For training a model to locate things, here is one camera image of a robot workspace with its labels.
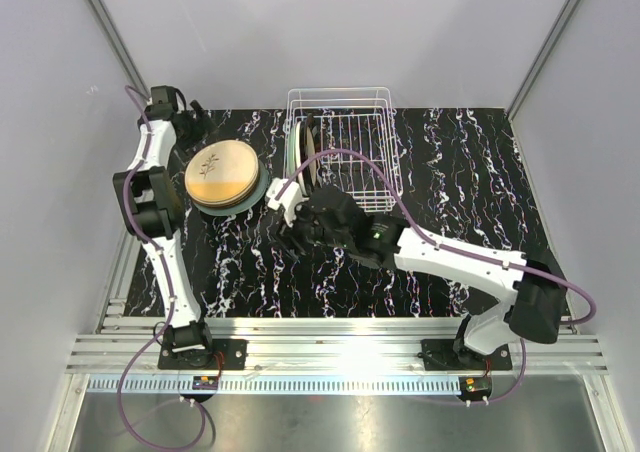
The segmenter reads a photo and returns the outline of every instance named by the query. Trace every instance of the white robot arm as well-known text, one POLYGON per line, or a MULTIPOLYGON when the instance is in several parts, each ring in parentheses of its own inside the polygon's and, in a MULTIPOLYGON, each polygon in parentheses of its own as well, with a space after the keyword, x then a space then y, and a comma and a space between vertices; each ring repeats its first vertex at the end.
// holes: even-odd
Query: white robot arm
POLYGON ((159 364, 160 368, 198 368, 208 365, 212 357, 211 336, 201 320, 202 312, 193 295, 180 248, 184 206, 166 169, 176 143, 188 147, 212 129, 211 120, 200 105, 193 101, 191 106, 195 114, 185 111, 184 96, 173 87, 152 88, 145 110, 151 131, 144 120, 138 121, 140 142, 136 155, 126 171, 113 176, 127 230, 137 235, 127 218, 125 201, 139 229, 153 242, 142 240, 142 247, 156 273, 165 315, 169 305, 174 305, 171 324, 163 337, 164 365, 159 364), (125 188, 133 169, 135 173, 125 188))
POLYGON ((430 244, 404 219, 368 215, 349 194, 333 186, 323 186, 306 199, 294 181, 277 199, 284 184, 285 180, 275 179, 267 199, 269 208, 280 216, 272 236, 291 255, 305 255, 315 246, 340 247, 372 268, 437 275, 498 299, 497 305, 463 321, 453 343, 453 358, 447 359, 451 368, 478 365, 483 357, 520 337, 540 343, 557 340, 566 289, 510 266, 526 265, 561 276, 550 253, 542 259, 527 258, 522 252, 479 247, 421 229, 432 240, 430 244), (496 267, 453 253, 445 250, 447 245, 504 265, 496 267))

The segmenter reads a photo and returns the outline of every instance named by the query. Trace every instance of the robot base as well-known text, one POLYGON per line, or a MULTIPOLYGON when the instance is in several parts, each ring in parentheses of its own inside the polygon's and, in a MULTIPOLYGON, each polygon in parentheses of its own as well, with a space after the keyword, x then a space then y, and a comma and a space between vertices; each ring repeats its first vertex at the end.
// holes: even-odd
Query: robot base
POLYGON ((215 352, 224 357, 223 370, 244 370, 247 358, 247 341, 242 339, 211 339, 211 348, 172 352, 162 346, 158 369, 160 370, 218 370, 215 352))
POLYGON ((454 351, 455 339, 425 339, 420 342, 422 352, 418 357, 424 362, 424 370, 487 370, 487 359, 491 360, 491 370, 512 370, 509 347, 503 345, 486 357, 466 352, 458 354, 454 351))

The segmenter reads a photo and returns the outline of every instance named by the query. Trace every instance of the white vein pattern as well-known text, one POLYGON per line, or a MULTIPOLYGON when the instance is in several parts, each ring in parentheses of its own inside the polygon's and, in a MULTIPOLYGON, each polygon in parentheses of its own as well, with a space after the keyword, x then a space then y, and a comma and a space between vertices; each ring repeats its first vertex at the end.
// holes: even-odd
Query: white vein pattern
MULTIPOLYGON (((358 118, 323 116, 326 146, 375 149, 377 127, 360 123, 362 141, 349 142, 358 118)), ((215 140, 250 143, 270 176, 283 170, 285 113, 213 111, 215 131, 173 153, 169 172, 185 201, 182 250, 194 293, 210 317, 442 317, 490 304, 464 284, 407 271, 372 270, 341 249, 315 248, 293 260, 271 237, 274 218, 264 202, 234 217, 210 218, 193 207, 184 169, 215 140)), ((448 237, 525 252, 548 247, 513 134, 497 109, 399 109, 394 114, 403 201, 418 222, 448 237)), ((371 171, 347 162, 320 169, 320 182, 348 188, 348 174, 369 186, 371 171)), ((127 315, 160 316, 162 300, 144 254, 138 258, 127 315)))

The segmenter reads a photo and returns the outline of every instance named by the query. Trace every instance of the metal frame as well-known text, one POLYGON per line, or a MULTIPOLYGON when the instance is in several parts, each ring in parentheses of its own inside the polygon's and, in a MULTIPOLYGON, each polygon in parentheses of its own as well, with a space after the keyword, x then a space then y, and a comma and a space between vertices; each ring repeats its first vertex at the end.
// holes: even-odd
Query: metal frame
POLYGON ((611 377, 590 375, 583 377, 583 380, 606 450, 635 450, 614 393, 611 377))
POLYGON ((110 306, 119 304, 124 312, 124 306, 129 294, 129 284, 135 273, 136 260, 140 251, 140 242, 127 233, 125 228, 120 232, 120 240, 116 246, 116 256, 109 269, 109 280, 106 287, 105 301, 96 324, 95 333, 99 334, 102 322, 110 306))
POLYGON ((71 447, 73 434, 80 417, 80 409, 87 392, 88 374, 74 374, 68 377, 66 393, 60 401, 55 425, 45 448, 48 452, 67 452, 71 447))
POLYGON ((86 0, 87 4, 91 8, 91 12, 93 13, 96 22, 102 32, 109 42, 109 46, 113 53, 115 54, 118 62, 120 62, 120 66, 122 70, 129 78, 131 85, 133 85, 136 89, 142 92, 149 92, 146 84, 144 83, 144 79, 140 75, 138 68, 136 67, 135 62, 131 58, 131 54, 127 50, 127 47, 124 45, 124 41, 122 37, 118 33, 118 29, 107 10, 106 5, 103 0, 86 0))
MULTIPOLYGON (((78 336, 69 359, 69 373, 118 373, 134 352, 152 337, 156 318, 111 317, 101 334, 78 336)), ((229 377, 259 375, 335 377, 375 375, 395 380, 403 376, 443 375, 425 372, 417 357, 425 338, 451 338, 458 318, 395 319, 207 319, 212 336, 248 341, 246 369, 229 377)), ((554 345, 528 344, 527 374, 606 374, 597 338, 563 328, 554 345)), ((132 371, 154 374, 160 347, 153 344, 132 371)), ((512 347, 514 359, 521 356, 512 347)), ((203 371, 211 375, 213 371, 203 371)), ((453 375, 474 375, 456 371, 453 375)), ((495 374, 512 375, 513 372, 495 374)))
POLYGON ((560 37, 565 31, 569 21, 573 17, 581 1, 582 0, 566 0, 564 5, 562 6, 562 9, 560 9, 560 13, 558 14, 558 17, 553 23, 553 26, 551 27, 549 34, 547 34, 547 37, 543 42, 542 47, 538 52, 538 55, 534 59, 533 64, 529 68, 529 71, 527 72, 524 82, 522 82, 522 85, 518 89, 516 96, 514 97, 513 101, 509 105, 509 108, 507 109, 507 115, 509 117, 509 120, 513 120, 517 115, 518 111, 520 110, 520 107, 522 107, 522 104, 524 103, 527 96, 529 95, 529 92, 533 88, 533 85, 535 84, 536 79, 540 75, 540 72, 542 72, 542 69, 547 63, 549 56, 551 55, 551 53, 553 52, 553 49, 558 44, 560 37))

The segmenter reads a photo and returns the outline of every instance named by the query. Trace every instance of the white wall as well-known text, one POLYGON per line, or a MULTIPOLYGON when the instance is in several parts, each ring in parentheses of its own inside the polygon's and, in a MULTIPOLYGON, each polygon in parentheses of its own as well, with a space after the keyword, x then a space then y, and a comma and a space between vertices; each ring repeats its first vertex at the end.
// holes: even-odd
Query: white wall
POLYGON ((40 451, 104 298, 136 113, 83 0, 0 0, 0 31, 0 449, 40 451))
POLYGON ((398 106, 506 107, 565 0, 104 0, 149 84, 210 108, 383 85, 398 106))
POLYGON ((589 329, 638 445, 639 84, 640 0, 584 0, 514 123, 560 263, 598 302, 589 329))

